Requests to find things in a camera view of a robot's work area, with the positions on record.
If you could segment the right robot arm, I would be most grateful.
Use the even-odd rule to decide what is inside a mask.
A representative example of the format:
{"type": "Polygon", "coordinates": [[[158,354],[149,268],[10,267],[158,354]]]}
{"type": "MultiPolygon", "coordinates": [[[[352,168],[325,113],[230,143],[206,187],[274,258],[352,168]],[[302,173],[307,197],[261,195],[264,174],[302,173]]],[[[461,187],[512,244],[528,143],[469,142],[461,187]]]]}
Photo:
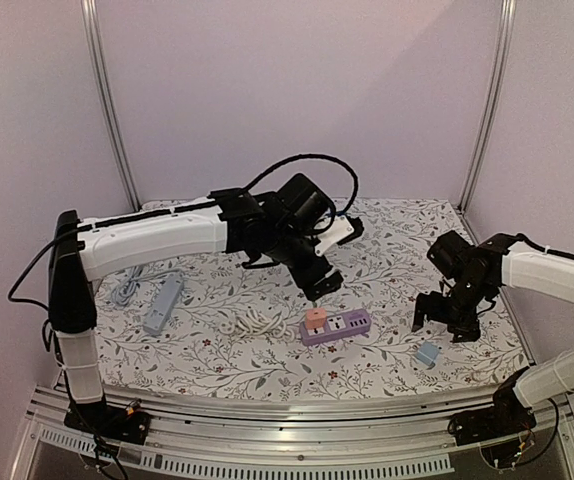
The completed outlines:
{"type": "Polygon", "coordinates": [[[574,392],[573,253],[522,233],[472,244],[451,230],[435,240],[427,257],[444,283],[417,296],[414,331],[433,321],[445,325],[455,343],[477,341],[481,302],[505,294],[538,355],[536,365],[511,375],[494,393],[483,421],[491,435],[506,435],[534,406],[574,392]]]}

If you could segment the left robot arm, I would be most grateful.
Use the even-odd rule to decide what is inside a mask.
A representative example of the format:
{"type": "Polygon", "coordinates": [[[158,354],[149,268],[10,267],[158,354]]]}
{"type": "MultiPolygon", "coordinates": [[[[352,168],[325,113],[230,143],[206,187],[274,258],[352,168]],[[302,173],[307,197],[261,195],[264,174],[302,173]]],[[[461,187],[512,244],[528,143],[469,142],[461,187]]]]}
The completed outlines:
{"type": "Polygon", "coordinates": [[[116,423],[113,408],[103,402],[94,281],[173,257],[243,252],[247,269],[263,256],[286,266],[306,298],[316,301],[343,281],[326,252],[359,230],[303,174],[259,195],[248,188],[219,190],[168,209],[105,219],[62,213],[49,262],[48,318],[78,419],[95,434],[108,433],[116,423]]]}

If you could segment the pink plug adapter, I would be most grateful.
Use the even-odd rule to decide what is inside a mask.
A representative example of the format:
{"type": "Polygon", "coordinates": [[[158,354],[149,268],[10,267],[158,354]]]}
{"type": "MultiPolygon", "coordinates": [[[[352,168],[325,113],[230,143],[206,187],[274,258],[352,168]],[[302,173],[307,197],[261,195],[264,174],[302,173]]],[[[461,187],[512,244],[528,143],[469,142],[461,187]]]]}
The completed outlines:
{"type": "Polygon", "coordinates": [[[323,329],[327,321],[327,312],[323,308],[312,308],[306,311],[304,325],[307,330],[323,329]]]}

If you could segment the purple power strip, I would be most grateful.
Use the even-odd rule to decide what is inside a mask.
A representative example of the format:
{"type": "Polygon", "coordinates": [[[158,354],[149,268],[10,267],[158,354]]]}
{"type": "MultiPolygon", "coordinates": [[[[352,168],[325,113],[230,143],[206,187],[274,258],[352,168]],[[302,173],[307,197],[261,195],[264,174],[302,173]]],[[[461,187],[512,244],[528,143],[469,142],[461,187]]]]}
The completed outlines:
{"type": "Polygon", "coordinates": [[[299,325],[301,342],[315,346],[340,339],[365,335],[371,330],[372,320],[365,309],[342,312],[327,317],[322,328],[308,329],[305,322],[299,325]]]}

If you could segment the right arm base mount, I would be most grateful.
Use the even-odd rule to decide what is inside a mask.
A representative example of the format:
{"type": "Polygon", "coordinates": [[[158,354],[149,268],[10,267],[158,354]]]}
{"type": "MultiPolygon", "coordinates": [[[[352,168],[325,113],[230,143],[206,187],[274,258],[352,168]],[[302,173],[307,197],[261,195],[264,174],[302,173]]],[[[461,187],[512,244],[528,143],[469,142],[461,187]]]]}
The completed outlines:
{"type": "Polygon", "coordinates": [[[489,407],[464,410],[451,416],[447,432],[458,446],[518,434],[537,424],[530,407],[524,407],[510,386],[501,386],[489,407]]]}

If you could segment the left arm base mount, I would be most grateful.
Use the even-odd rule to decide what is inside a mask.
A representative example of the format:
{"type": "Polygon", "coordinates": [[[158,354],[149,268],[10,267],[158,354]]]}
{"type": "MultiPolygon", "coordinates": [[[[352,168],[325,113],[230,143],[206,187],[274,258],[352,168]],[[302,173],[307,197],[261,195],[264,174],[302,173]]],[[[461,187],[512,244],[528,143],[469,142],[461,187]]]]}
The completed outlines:
{"type": "Polygon", "coordinates": [[[148,436],[151,415],[142,409],[140,399],[125,406],[112,406],[103,396],[100,401],[83,404],[68,393],[69,409],[64,425],[103,439],[144,445],[148,436]]]}

